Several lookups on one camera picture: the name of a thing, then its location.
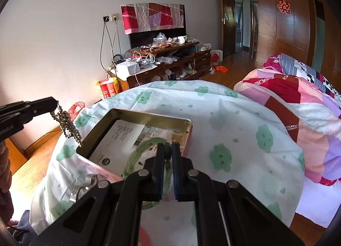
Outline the green jade bangle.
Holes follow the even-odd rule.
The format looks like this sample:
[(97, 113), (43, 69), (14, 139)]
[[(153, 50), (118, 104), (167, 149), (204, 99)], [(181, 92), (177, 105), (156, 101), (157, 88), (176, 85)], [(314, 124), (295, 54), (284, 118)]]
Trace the green jade bangle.
[(143, 154), (149, 150), (156, 151), (159, 144), (165, 146), (165, 171), (163, 174), (163, 193), (162, 198), (164, 199), (171, 187), (171, 180), (173, 174), (173, 168), (171, 164), (172, 148), (171, 144), (165, 139), (160, 137), (150, 138), (148, 140), (140, 142), (140, 144), (133, 150), (129, 155), (127, 163), (124, 167), (122, 178), (125, 180), (130, 174), (135, 172), (135, 166), (140, 162)]

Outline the red plastic bag bin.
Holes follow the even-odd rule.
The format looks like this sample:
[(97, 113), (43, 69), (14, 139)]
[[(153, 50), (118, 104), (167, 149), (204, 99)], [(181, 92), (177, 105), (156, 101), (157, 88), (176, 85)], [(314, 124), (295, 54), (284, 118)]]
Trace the red plastic bag bin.
[(68, 114), (70, 116), (71, 121), (74, 121), (80, 111), (85, 107), (84, 102), (76, 102), (74, 103), (68, 110)]

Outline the red yellow carton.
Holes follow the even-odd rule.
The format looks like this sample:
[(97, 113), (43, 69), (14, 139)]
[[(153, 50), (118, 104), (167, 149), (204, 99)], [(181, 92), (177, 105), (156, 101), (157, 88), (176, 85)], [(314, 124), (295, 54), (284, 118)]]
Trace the red yellow carton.
[(120, 93), (119, 83), (116, 77), (100, 80), (95, 86), (103, 100)]

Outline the pink tin box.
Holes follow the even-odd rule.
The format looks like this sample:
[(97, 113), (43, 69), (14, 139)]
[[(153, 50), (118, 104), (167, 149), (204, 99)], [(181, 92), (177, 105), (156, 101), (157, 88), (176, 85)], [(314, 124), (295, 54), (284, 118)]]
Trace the pink tin box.
[[(85, 136), (82, 145), (76, 150), (79, 158), (86, 164), (91, 172), (98, 174), (111, 182), (121, 181), (123, 179), (122, 175), (118, 176), (91, 162), (89, 157), (117, 120), (145, 124), (145, 127), (134, 144), (134, 149), (142, 141), (160, 137), (170, 144), (179, 143), (181, 154), (186, 154), (188, 151), (188, 142), (192, 131), (192, 122), (189, 119), (133, 110), (111, 109), (94, 125), (90, 132)], [(146, 159), (154, 157), (156, 152), (157, 151), (149, 150), (143, 154), (140, 162), (135, 166), (135, 171), (143, 168)]]

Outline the white sheet green clouds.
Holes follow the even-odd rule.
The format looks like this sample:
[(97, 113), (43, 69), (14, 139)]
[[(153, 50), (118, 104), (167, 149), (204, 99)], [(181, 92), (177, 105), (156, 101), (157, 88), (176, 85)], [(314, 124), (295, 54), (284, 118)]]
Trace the white sheet green clouds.
[[(74, 124), (85, 138), (113, 108), (189, 119), (187, 157), (213, 180), (234, 179), (287, 227), (303, 189), (304, 158), (278, 116), (245, 96), (207, 81), (156, 81), (85, 107)], [(41, 234), (72, 205), (71, 192), (94, 169), (76, 154), (77, 143), (61, 135), (46, 177), (36, 189), (30, 223)], [(198, 245), (194, 204), (166, 201), (142, 211), (142, 245)]]

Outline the white box on cabinet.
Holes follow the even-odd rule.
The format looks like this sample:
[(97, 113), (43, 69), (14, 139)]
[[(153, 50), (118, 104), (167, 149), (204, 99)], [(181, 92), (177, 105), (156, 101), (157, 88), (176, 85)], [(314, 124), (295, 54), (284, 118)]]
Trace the white box on cabinet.
[(140, 66), (137, 62), (124, 61), (116, 65), (117, 77), (126, 80), (129, 76), (133, 76), (140, 72)]

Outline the red pink patchwork cloth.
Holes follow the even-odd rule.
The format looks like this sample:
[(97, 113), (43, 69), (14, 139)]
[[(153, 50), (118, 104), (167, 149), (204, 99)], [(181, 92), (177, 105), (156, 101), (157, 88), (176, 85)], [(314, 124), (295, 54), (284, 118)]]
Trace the red pink patchwork cloth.
[(184, 27), (184, 5), (177, 3), (133, 3), (121, 6), (124, 32), (158, 31)]

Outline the wooden tv cabinet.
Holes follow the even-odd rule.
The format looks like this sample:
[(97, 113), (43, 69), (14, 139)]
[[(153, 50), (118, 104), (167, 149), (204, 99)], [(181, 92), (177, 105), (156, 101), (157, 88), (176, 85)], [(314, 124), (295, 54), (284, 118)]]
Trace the wooden tv cabinet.
[(121, 91), (153, 81), (197, 80), (211, 67), (210, 46), (199, 47), (198, 42), (154, 51), (131, 49), (129, 52), (139, 60), (139, 73), (122, 80), (117, 77), (116, 66), (109, 71), (109, 76), (118, 79)]

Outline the pink red patchwork quilt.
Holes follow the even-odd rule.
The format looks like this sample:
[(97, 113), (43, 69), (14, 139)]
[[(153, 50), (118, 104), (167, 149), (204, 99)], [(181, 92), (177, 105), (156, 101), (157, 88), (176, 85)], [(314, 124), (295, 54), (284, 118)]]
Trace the pink red patchwork quilt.
[(340, 93), (322, 74), (279, 53), (234, 91), (278, 116), (303, 151), (307, 178), (326, 186), (340, 180)]

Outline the orange bag on floor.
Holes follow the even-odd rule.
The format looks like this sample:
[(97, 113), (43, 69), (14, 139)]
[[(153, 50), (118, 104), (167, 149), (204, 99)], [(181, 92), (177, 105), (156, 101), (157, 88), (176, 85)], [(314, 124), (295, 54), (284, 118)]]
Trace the orange bag on floor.
[(215, 71), (215, 72), (222, 72), (222, 73), (227, 73), (229, 72), (229, 69), (225, 66), (221, 66), (221, 65), (213, 65), (212, 66), (212, 69)]

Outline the wooden wardrobe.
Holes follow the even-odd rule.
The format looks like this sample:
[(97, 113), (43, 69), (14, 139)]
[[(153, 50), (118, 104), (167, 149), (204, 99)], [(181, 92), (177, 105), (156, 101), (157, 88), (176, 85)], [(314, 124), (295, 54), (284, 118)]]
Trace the wooden wardrobe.
[(288, 54), (322, 73), (339, 90), (340, 21), (332, 8), (326, 0), (286, 0), (291, 13), (284, 14), (278, 1), (235, 0), (236, 38), (246, 39), (243, 48), (254, 65), (260, 67), (276, 53)]

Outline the wooden door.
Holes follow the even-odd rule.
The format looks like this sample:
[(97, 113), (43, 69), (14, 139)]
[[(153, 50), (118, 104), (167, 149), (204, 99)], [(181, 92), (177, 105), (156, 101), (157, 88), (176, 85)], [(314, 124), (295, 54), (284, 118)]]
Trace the wooden door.
[(223, 57), (227, 57), (235, 53), (235, 0), (221, 0), (221, 14), (223, 29)]

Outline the red double happiness sticker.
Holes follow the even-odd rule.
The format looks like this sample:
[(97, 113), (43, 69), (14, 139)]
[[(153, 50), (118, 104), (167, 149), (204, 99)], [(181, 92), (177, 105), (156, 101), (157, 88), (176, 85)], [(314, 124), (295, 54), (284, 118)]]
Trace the red double happiness sticker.
[(291, 10), (290, 10), (290, 3), (287, 2), (286, 0), (279, 0), (277, 3), (277, 8), (281, 13), (284, 14), (290, 14)]

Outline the wall power socket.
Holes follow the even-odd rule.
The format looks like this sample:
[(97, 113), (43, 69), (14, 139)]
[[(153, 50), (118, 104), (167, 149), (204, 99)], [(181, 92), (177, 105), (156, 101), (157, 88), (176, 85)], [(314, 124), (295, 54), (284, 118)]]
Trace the wall power socket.
[(117, 15), (116, 14), (110, 14), (108, 16), (103, 16), (103, 21), (105, 23), (110, 22), (110, 21), (117, 21)]

